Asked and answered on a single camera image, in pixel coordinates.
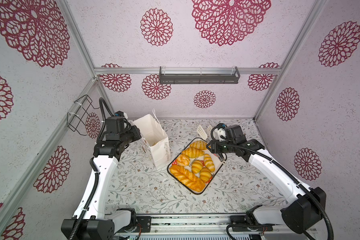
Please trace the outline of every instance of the bread roll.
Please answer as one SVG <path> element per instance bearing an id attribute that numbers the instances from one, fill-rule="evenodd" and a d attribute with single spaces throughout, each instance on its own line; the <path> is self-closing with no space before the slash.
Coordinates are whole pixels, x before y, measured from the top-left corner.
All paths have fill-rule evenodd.
<path id="1" fill-rule="evenodd" d="M 211 171 L 215 171 L 215 165 L 213 164 L 211 156 L 209 154 L 204 155 L 204 165 Z"/>
<path id="2" fill-rule="evenodd" d="M 204 155 L 203 151 L 201 151 L 200 149 L 194 148 L 194 147 L 189 147 L 189 148 L 185 149 L 184 151 L 182 151 L 182 153 L 189 156 L 190 158 L 201 157 Z"/>
<path id="3" fill-rule="evenodd" d="M 177 157 L 176 162 L 177 162 L 177 165 L 188 166 L 189 165 L 189 157 L 182 153 Z"/>
<path id="4" fill-rule="evenodd" d="M 200 171 L 200 179 L 203 182 L 207 182 L 211 177 L 212 177 L 211 171 L 208 168 L 203 167 L 202 170 Z"/>
<path id="5" fill-rule="evenodd" d="M 194 148 L 197 148 L 197 149 L 200 149 L 200 150 L 206 150 L 206 142 L 204 141 L 196 141 L 196 142 L 192 142 L 190 147 L 194 147 Z"/>
<path id="6" fill-rule="evenodd" d="M 192 163 L 192 172 L 193 173 L 198 173 L 200 172 L 200 170 L 203 168 L 203 164 L 201 161 L 196 160 Z"/>

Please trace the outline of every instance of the paper bag handle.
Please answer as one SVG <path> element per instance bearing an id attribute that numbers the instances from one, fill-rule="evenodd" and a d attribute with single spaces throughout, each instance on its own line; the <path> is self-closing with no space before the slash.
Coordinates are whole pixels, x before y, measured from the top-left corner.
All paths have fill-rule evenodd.
<path id="1" fill-rule="evenodd" d="M 158 121 L 158 119 L 157 119 L 157 117 L 156 117 L 156 111 L 155 111 L 155 109 L 152 109 L 152 113 L 154 114 L 155 120 L 157 120 L 157 123 L 160 125 L 161 130 L 163 131 L 163 135 L 164 135 L 164 129 L 163 129 L 163 127 L 161 126 L 160 122 Z"/>

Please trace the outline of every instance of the braided bread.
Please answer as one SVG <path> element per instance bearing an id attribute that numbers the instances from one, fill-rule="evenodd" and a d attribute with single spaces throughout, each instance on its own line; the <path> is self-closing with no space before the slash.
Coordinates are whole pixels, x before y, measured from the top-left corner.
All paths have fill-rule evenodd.
<path id="1" fill-rule="evenodd" d="M 201 192 L 205 187 L 205 183 L 200 178 L 196 177 L 195 174 L 186 170 L 183 166 L 173 165 L 169 169 L 169 171 L 182 184 L 186 185 L 188 188 L 196 192 Z"/>
<path id="2" fill-rule="evenodd" d="M 179 166 L 179 165 L 172 165 L 172 167 L 169 169 L 169 171 L 175 175 L 175 174 L 183 174 L 185 175 L 187 178 L 189 178 L 191 181 L 196 181 L 197 179 L 199 179 L 198 177 L 196 177 L 195 174 L 193 174 L 192 172 L 190 172 L 189 170 L 185 169 L 183 166 Z"/>
<path id="3" fill-rule="evenodd" d="M 201 140 L 192 142 L 191 145 L 189 145 L 189 146 L 200 149 L 200 150 L 206 150 L 206 142 L 201 141 Z"/>
<path id="4" fill-rule="evenodd" d="M 200 149 L 194 148 L 194 147 L 189 147 L 189 148 L 185 149 L 184 151 L 182 151 L 181 153 L 189 156 L 190 158 L 201 157 L 204 155 L 203 151 L 201 151 Z"/>
<path id="5" fill-rule="evenodd" d="M 213 164 L 212 158 L 211 156 L 209 156 L 208 154 L 204 155 L 204 165 L 211 171 L 214 172 L 215 171 L 215 165 Z"/>
<path id="6" fill-rule="evenodd" d="M 186 185 L 188 188 L 196 191 L 201 192 L 204 187 L 205 183 L 200 179 L 197 178 L 196 181 L 191 181 L 189 178 L 187 178 L 184 174 L 176 173 L 174 176 L 184 185 Z"/>

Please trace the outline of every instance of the ceiling panel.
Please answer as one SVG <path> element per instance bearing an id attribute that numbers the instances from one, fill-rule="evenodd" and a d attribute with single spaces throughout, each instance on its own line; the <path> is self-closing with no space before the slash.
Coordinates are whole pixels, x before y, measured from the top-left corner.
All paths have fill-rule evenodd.
<path id="1" fill-rule="evenodd" d="M 68 0 L 95 66 L 281 64 L 313 0 Z"/>

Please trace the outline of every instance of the white spatula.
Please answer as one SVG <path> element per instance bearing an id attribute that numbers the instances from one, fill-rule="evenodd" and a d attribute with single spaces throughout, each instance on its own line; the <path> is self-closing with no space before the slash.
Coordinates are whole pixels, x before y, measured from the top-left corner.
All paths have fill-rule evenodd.
<path id="1" fill-rule="evenodd" d="M 206 139 L 208 138 L 208 135 L 206 134 L 206 132 L 204 131 L 201 125 L 197 127 L 197 133 L 204 141 L 206 141 Z"/>

